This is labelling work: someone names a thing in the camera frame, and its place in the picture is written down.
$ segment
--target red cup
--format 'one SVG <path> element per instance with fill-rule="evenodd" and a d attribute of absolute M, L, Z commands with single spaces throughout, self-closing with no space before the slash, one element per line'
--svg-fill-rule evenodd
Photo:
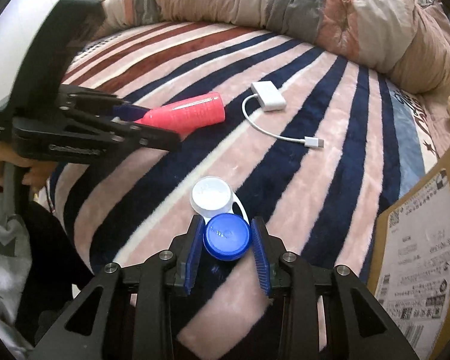
<path fill-rule="evenodd" d="M 197 128 L 225 120 L 222 97 L 217 92 L 191 97 L 148 111 L 136 123 L 188 135 Z"/>

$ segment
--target blue gripper pad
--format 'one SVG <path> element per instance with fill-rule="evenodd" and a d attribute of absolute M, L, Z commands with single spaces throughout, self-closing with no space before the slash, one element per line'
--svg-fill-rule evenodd
<path fill-rule="evenodd" d="M 255 219 L 252 220 L 250 228 L 252 233 L 252 250 L 253 256 L 255 257 L 255 265 L 257 267 L 260 288 L 267 296 L 269 296 L 272 289 L 272 284 L 270 281 L 270 264 L 265 253 L 262 243 L 262 236 L 260 235 Z"/>
<path fill-rule="evenodd" d="M 125 122 L 134 122 L 142 119 L 148 111 L 150 111 L 150 108 L 143 108 L 133 104 L 122 104 L 114 105 L 112 113 L 113 116 L 118 116 Z"/>
<path fill-rule="evenodd" d="M 195 285 L 195 279 L 197 278 L 198 264 L 200 262 L 200 256 L 202 254 L 203 246 L 203 231 L 205 229 L 205 220 L 200 217 L 200 221 L 195 231 L 192 244 L 190 246 L 190 253 L 188 254 L 187 262 L 185 265 L 185 291 L 188 295 L 192 291 Z"/>

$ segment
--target comforter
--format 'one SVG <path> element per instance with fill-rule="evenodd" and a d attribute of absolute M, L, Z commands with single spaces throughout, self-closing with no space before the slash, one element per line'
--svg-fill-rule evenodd
<path fill-rule="evenodd" d="M 105 0 L 110 34 L 160 21 L 232 23 L 288 35 L 387 75 L 410 93 L 450 86 L 450 25 L 414 0 Z"/>

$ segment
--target sleeve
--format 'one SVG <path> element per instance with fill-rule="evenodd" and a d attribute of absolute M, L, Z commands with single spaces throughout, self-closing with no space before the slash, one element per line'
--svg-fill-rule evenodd
<path fill-rule="evenodd" d="M 28 233 L 19 216 L 7 218 L 0 193 L 0 338 L 16 359 L 32 346 L 14 328 L 20 298 L 32 264 Z"/>

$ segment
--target white cap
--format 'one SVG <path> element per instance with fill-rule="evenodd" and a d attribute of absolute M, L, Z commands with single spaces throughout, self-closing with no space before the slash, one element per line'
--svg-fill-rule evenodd
<path fill-rule="evenodd" d="M 192 188 L 190 203 L 193 209 L 205 218 L 230 212 L 234 194 L 228 184 L 219 177 L 201 178 Z"/>

